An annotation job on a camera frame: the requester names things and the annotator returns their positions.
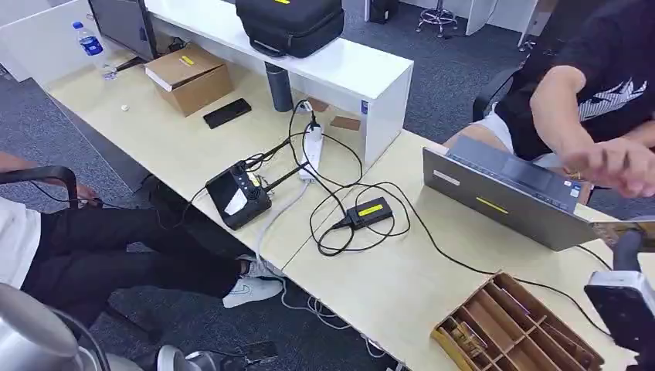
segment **white t-shirt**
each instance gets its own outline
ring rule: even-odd
[[[41,214],[0,197],[0,282],[20,289],[41,238]]]

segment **black pants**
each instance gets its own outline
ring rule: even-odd
[[[119,288],[155,286],[222,298],[240,262],[212,254],[153,210],[67,209],[41,216],[41,240],[22,290],[90,324]],[[142,242],[154,253],[128,253]]]

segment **black bag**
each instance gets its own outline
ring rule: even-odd
[[[304,58],[344,30],[341,0],[236,0],[250,45],[268,56]]]
[[[370,10],[368,20],[384,25],[398,12],[399,0],[366,0]]]

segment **monitor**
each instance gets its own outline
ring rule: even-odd
[[[102,37],[131,50],[143,60],[158,57],[144,0],[89,0],[89,5]]]

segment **laptop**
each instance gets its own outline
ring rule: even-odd
[[[581,184],[466,136],[447,155],[423,149],[425,184],[561,251],[598,238],[573,214]]]

